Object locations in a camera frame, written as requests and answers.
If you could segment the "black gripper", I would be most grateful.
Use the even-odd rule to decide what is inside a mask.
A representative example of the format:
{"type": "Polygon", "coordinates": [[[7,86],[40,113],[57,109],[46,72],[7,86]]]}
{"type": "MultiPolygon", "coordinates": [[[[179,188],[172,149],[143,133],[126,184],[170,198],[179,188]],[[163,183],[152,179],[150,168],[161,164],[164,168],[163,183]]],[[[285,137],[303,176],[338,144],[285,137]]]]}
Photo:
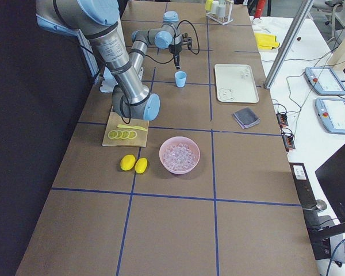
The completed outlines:
{"type": "Polygon", "coordinates": [[[182,48],[186,46],[188,50],[192,50],[192,37],[188,33],[180,34],[177,38],[172,40],[172,43],[168,46],[169,52],[173,54],[174,66],[177,70],[180,67],[180,52],[182,48]]]}

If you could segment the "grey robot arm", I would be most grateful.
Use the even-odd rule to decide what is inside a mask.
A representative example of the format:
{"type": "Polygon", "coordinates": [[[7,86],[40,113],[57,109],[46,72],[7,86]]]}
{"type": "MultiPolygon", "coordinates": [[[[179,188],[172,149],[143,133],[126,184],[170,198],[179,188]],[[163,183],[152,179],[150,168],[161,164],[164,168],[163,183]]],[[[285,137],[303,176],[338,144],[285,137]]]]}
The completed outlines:
{"type": "Polygon", "coordinates": [[[97,49],[117,82],[112,95],[117,114],[147,121],[156,119],[160,98],[142,84],[117,32],[117,1],[36,1],[36,17],[38,25],[49,32],[63,36],[82,32],[97,49]]]}
{"type": "Polygon", "coordinates": [[[177,70],[180,70],[180,52],[184,45],[192,50],[192,38],[182,33],[179,27],[179,16],[176,11],[167,11],[163,15],[163,24],[160,28],[137,30],[132,33],[132,49],[129,53],[131,62],[138,75],[145,59],[148,47],[156,46],[168,49],[177,70]]]}

